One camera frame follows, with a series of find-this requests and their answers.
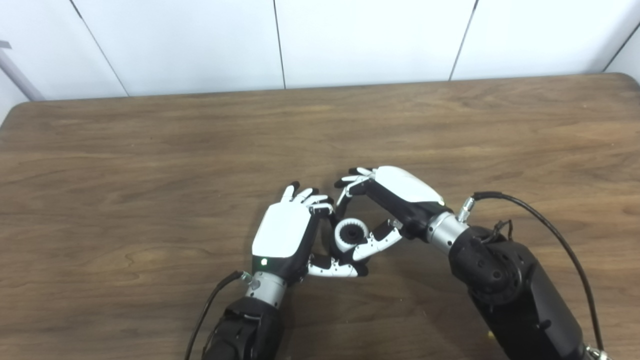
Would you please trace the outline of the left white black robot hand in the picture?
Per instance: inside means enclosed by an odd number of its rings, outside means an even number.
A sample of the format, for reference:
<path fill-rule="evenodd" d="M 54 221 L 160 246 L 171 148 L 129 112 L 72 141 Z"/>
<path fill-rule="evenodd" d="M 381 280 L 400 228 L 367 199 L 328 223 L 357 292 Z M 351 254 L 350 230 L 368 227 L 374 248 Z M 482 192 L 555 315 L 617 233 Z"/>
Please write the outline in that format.
<path fill-rule="evenodd" d="M 342 263 L 313 253 L 320 223 L 334 216 L 333 199 L 315 187 L 300 190 L 294 181 L 263 215 L 251 247 L 253 280 L 246 297 L 278 309 L 286 289 L 308 275 L 356 278 L 369 274 L 366 265 Z"/>

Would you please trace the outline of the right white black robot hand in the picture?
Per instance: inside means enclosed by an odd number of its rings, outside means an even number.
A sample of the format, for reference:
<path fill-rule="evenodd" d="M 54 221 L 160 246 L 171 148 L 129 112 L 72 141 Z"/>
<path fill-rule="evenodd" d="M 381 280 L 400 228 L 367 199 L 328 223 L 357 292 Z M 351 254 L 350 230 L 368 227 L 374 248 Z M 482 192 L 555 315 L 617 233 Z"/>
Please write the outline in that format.
<path fill-rule="evenodd" d="M 351 168 L 334 187 L 342 190 L 336 203 L 338 215 L 345 214 L 355 196 L 368 196 L 392 216 L 370 231 L 364 244 L 344 251 L 350 262 L 362 262 L 402 239 L 422 240 L 449 255 L 469 228 L 437 191 L 400 167 Z"/>

